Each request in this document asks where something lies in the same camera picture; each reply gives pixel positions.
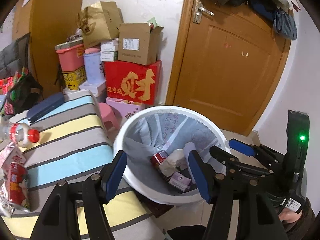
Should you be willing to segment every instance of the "lavender box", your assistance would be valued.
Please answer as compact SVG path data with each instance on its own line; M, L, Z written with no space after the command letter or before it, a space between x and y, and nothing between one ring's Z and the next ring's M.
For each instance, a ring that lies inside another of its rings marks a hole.
M117 98L106 98L107 105L111 106L116 117L129 119L135 113L145 109L145 104Z

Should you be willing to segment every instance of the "metal screw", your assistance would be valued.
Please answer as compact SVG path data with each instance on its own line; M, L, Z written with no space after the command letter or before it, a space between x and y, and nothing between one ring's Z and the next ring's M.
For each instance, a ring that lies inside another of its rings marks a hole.
M91 179L92 180L97 180L97 179L99 179L100 178L100 175L99 174L93 174L93 175L91 175Z
M216 179L223 180L224 179L224 175L222 173L217 173L216 174Z
M258 185L258 182L255 179L250 179L249 183L250 183L251 186L257 186Z
M61 187L61 186L65 185L65 183L66 183L66 181L64 179L62 179L62 180L58 181L58 186Z

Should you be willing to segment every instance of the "red can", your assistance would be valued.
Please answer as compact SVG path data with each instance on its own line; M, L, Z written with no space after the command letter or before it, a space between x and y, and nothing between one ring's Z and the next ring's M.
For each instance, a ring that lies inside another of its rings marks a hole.
M8 200L14 208L30 212L28 172L20 163L10 163L9 166Z
M159 165L168 157L168 154L165 151L160 151L154 154L150 161L155 168L158 168Z

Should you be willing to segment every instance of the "door panel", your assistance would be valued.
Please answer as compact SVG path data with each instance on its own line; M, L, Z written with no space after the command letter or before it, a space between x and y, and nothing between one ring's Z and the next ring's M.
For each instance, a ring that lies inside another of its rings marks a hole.
M285 39L246 5L201 1L214 16L190 23L174 104L243 134L274 82Z

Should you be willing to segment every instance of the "striped tablecloth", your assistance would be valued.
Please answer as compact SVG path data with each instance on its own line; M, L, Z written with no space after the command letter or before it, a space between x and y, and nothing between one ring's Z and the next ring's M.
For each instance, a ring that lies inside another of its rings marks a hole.
M65 96L66 102L31 125L40 132L40 141L21 148L27 158L31 213L15 210L11 218L3 217L17 239L29 239L38 215L60 179L69 183L85 180L98 173L113 158L111 142L106 136L99 109L87 91ZM26 112L12 122L26 122ZM2 142L3 149L8 142ZM82 239L89 239L83 204L78 205ZM116 197L104 205L108 222L118 239L165 239L129 185L122 180Z

